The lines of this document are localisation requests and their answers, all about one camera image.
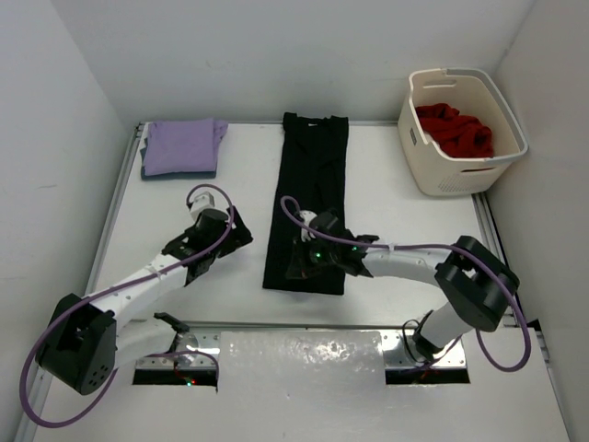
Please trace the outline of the lavender garment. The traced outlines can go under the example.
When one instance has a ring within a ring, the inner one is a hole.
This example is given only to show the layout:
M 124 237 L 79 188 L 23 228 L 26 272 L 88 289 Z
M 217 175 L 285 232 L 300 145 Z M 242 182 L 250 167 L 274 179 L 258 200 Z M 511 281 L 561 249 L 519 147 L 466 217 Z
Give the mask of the lavender garment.
M 215 118 L 151 122 L 145 138 L 146 174 L 217 171 L 219 148 L 228 126 Z

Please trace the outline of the black garment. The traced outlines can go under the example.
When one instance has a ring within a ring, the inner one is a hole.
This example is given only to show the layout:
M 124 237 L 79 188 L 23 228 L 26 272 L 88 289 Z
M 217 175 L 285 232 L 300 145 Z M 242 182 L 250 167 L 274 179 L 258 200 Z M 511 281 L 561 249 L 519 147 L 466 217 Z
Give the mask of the black garment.
M 306 280 L 286 278 L 293 238 L 300 235 L 300 229 L 288 219 L 280 201 L 285 195 L 292 196 L 303 209 L 319 214 L 333 208 L 341 221 L 345 219 L 349 120 L 337 116 L 314 119 L 286 112 L 283 115 L 283 131 L 283 150 L 262 287 L 341 296 L 345 273 L 338 268 L 328 268 Z

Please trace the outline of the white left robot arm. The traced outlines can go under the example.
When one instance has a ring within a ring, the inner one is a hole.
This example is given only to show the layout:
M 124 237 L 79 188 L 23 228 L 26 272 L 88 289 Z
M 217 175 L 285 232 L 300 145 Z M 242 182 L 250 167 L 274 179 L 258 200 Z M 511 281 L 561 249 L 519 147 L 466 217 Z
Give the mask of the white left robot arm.
M 168 313 L 157 312 L 140 325 L 132 323 L 135 316 L 252 240 L 236 208 L 201 210 L 193 226 L 104 297 L 63 297 L 35 353 L 36 362 L 79 394 L 95 392 L 119 366 L 164 353 L 178 334 L 188 330 Z

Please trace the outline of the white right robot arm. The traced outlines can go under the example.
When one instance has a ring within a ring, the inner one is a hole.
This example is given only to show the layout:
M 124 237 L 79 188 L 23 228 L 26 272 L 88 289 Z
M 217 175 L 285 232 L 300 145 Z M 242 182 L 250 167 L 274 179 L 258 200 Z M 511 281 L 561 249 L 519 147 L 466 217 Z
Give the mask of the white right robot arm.
M 301 232 L 293 240 L 289 279 L 339 269 L 354 277 L 406 279 L 443 292 L 445 304 L 426 313 L 403 337 L 406 355 L 416 366 L 434 364 L 449 343 L 468 332 L 494 332 L 514 304 L 518 276 L 470 236 L 451 245 L 384 245 L 375 235 L 355 236 L 332 211 L 300 211 L 290 218 Z

